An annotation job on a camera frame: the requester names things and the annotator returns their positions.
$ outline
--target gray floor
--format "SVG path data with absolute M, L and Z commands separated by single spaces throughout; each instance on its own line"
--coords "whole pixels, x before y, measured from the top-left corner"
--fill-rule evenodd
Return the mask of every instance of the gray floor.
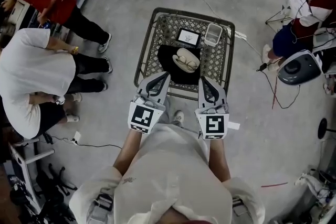
M 281 8 L 281 0 L 206 0 L 223 19 L 236 25 L 236 30 L 259 52 L 271 43 L 274 32 L 265 20 Z M 156 7 L 182 9 L 215 16 L 204 0 L 87 0 L 83 12 L 91 20 L 113 34 L 106 55 L 114 72 L 105 76 L 109 89 L 99 94 L 83 94 L 78 105 L 80 123 L 56 126 L 50 134 L 73 138 L 82 134 L 82 144 L 116 144 L 121 146 L 127 133 L 129 101 L 135 93 L 133 78 L 146 29 Z M 97 44 L 74 37 L 73 44 L 82 52 L 95 56 Z M 333 100 L 323 91 L 323 78 L 301 87 L 295 104 L 286 110 L 278 105 L 272 110 L 272 92 L 262 73 L 255 70 L 260 56 L 242 39 L 236 38 L 228 102 L 230 119 L 240 123 L 239 131 L 225 138 L 227 159 L 233 176 L 253 186 L 266 206 L 266 220 L 289 211 L 304 187 L 294 181 L 308 165 L 317 166 L 321 144 L 317 126 L 322 117 L 330 118 Z M 272 84 L 275 74 L 268 73 Z M 297 94 L 296 87 L 278 84 L 280 102 L 288 105 Z M 197 129 L 196 102 L 173 100 L 174 107 L 186 113 L 186 126 Z M 53 145 L 55 154 L 46 159 L 55 167 L 65 166 L 65 177 L 79 186 L 105 165 L 111 165 L 119 149 L 88 148 L 63 141 Z M 288 182 L 280 187 L 261 188 Z

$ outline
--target black pants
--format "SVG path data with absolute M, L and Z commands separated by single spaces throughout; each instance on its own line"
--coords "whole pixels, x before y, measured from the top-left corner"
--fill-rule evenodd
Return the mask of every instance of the black pants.
M 105 44 L 109 39 L 109 34 L 99 25 L 86 19 L 77 6 L 74 7 L 69 19 L 63 26 L 69 28 L 77 36 L 99 44 Z
M 109 65 L 103 58 L 94 58 L 83 54 L 72 55 L 76 64 L 76 75 L 70 84 L 67 93 L 101 92 L 104 83 L 97 79 L 82 79 L 78 74 L 106 73 Z

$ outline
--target plastic container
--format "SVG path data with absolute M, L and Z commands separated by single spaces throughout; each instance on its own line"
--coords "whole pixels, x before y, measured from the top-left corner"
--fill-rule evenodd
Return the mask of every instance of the plastic container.
M 223 29 L 219 25 L 209 24 L 205 34 L 204 43 L 209 46 L 215 47 L 221 38 Z

